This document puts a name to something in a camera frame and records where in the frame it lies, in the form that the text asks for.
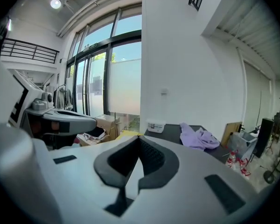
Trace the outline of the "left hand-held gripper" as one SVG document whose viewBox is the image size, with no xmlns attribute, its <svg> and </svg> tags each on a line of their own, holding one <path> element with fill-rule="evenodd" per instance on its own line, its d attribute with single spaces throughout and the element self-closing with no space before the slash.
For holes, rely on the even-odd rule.
<svg viewBox="0 0 280 224">
<path fill-rule="evenodd" d="M 16 106 L 16 110 L 23 112 L 26 107 L 20 106 L 20 99 L 22 98 L 26 85 L 32 88 L 31 97 L 32 100 L 24 98 L 24 103 L 31 106 L 32 102 L 36 98 L 40 98 L 44 95 L 44 91 L 40 90 L 35 85 L 32 85 L 30 81 L 20 75 L 17 71 L 14 76 L 10 71 L 6 69 L 3 62 L 0 60 L 0 125 L 5 125 L 9 121 L 12 111 Z M 82 115 L 77 112 L 53 109 L 51 114 L 59 119 L 90 119 L 91 116 Z"/>
</svg>

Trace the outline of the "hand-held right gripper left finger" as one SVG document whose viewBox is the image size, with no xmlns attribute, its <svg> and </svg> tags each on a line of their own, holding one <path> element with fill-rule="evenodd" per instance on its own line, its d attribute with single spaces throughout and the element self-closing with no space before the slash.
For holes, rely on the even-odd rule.
<svg viewBox="0 0 280 224">
<path fill-rule="evenodd" d="M 101 154 L 122 150 L 137 137 L 87 147 L 49 151 L 40 142 L 40 209 L 48 224 L 139 224 L 137 201 L 127 205 L 125 189 L 106 185 L 94 168 Z"/>
</svg>

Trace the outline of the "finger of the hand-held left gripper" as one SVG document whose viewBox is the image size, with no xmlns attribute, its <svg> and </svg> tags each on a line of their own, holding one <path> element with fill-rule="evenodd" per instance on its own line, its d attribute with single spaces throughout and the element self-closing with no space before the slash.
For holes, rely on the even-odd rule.
<svg viewBox="0 0 280 224">
<path fill-rule="evenodd" d="M 47 112 L 40 118 L 46 133 L 56 135 L 77 135 L 92 131 L 97 126 L 94 118 L 90 119 L 59 119 Z"/>
</svg>

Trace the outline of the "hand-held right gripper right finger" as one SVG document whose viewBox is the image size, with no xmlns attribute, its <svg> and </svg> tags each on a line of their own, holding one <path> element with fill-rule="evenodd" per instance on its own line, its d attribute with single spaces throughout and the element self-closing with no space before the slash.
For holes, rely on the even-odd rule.
<svg viewBox="0 0 280 224">
<path fill-rule="evenodd" d="M 138 224 L 214 224 L 228 214 L 205 177 L 218 175 L 252 207 L 255 188 L 234 170 L 202 150 L 155 137 L 149 140 L 173 151 L 179 159 L 177 174 L 160 189 L 141 190 L 130 206 L 130 221 Z"/>
</svg>

